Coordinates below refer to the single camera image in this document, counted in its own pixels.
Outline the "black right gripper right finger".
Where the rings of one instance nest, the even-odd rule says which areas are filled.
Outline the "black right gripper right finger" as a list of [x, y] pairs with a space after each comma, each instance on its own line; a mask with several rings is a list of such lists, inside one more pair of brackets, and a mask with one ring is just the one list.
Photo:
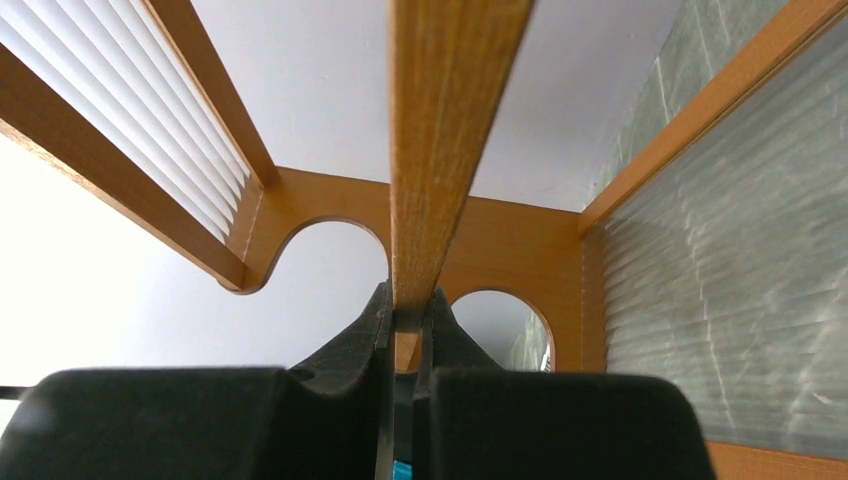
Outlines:
[[694, 409], [657, 377], [501, 368], [442, 290], [423, 317], [416, 479], [712, 479]]

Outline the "orange wooden shelf rack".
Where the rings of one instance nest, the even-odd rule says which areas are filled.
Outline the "orange wooden shelf rack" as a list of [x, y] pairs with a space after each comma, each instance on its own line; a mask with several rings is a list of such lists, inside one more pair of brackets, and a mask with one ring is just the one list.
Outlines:
[[582, 213], [471, 198], [531, 1], [388, 7], [389, 184], [276, 166], [188, 1], [1, 5], [1, 130], [235, 293], [303, 228], [341, 220], [389, 256], [394, 362], [422, 356], [436, 290], [503, 369], [603, 373], [583, 238], [844, 18], [786, 4]]

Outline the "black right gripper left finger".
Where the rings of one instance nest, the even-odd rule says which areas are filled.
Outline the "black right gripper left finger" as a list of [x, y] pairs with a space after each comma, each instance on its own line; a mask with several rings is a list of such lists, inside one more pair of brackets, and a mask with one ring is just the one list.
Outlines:
[[5, 479], [387, 479], [391, 288], [291, 368], [72, 369], [20, 391]]

